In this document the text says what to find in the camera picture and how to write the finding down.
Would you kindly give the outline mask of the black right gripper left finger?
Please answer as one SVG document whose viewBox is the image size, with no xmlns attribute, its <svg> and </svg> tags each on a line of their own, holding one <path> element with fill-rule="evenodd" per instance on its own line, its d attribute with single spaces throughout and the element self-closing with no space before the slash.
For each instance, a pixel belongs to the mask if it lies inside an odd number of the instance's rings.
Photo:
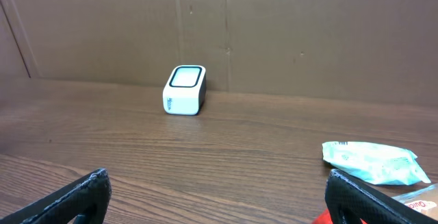
<svg viewBox="0 0 438 224">
<path fill-rule="evenodd" d="M 102 224 L 112 195 L 106 169 L 97 169 L 7 215 L 1 224 Z"/>
</svg>

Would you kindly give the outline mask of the red spaghetti packet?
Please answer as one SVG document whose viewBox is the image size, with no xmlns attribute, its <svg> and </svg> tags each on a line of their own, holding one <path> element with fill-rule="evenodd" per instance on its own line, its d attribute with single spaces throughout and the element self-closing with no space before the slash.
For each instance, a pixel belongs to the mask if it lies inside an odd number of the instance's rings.
<svg viewBox="0 0 438 224">
<path fill-rule="evenodd" d="M 437 220 L 437 184 L 393 197 L 406 207 Z M 328 210 L 318 216 L 312 224 L 333 224 Z"/>
</svg>

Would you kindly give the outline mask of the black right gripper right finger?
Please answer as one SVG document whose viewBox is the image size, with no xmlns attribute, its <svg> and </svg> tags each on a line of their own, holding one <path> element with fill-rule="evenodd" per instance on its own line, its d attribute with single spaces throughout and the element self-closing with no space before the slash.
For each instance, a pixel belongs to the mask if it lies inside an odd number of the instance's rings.
<svg viewBox="0 0 438 224">
<path fill-rule="evenodd" d="M 333 223 L 437 224 L 339 169 L 331 170 L 324 199 Z"/>
</svg>

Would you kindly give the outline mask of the teal tissue packet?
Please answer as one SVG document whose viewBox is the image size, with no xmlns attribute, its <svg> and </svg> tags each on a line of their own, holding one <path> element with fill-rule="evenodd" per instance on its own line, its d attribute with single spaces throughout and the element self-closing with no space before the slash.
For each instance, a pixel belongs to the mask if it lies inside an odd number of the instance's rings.
<svg viewBox="0 0 438 224">
<path fill-rule="evenodd" d="M 322 158 L 335 168 L 374 185 L 405 185 L 431 180 L 408 149 L 371 142 L 330 141 Z"/>
</svg>

